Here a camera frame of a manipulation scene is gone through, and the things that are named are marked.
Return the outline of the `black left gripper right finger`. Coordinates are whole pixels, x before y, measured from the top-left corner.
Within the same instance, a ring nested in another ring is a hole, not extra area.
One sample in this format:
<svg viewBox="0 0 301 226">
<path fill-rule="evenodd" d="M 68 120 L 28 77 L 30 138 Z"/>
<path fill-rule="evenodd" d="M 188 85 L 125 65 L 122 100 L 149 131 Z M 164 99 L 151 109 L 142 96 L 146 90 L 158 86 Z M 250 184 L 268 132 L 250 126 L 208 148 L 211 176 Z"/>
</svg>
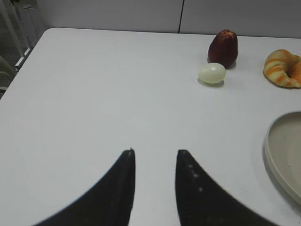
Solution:
<svg viewBox="0 0 301 226">
<path fill-rule="evenodd" d="M 222 189 L 187 150 L 179 150 L 175 196 L 182 226 L 271 226 Z"/>
</svg>

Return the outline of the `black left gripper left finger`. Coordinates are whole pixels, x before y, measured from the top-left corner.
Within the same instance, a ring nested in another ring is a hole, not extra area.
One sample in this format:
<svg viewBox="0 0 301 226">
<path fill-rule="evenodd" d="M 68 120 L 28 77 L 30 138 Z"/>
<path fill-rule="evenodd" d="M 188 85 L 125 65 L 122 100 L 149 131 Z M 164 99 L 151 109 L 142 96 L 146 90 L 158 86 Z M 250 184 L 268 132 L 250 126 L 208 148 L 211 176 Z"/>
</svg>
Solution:
<svg viewBox="0 0 301 226">
<path fill-rule="evenodd" d="M 125 150 L 86 193 L 40 226 L 127 226 L 135 194 L 135 152 Z"/>
</svg>

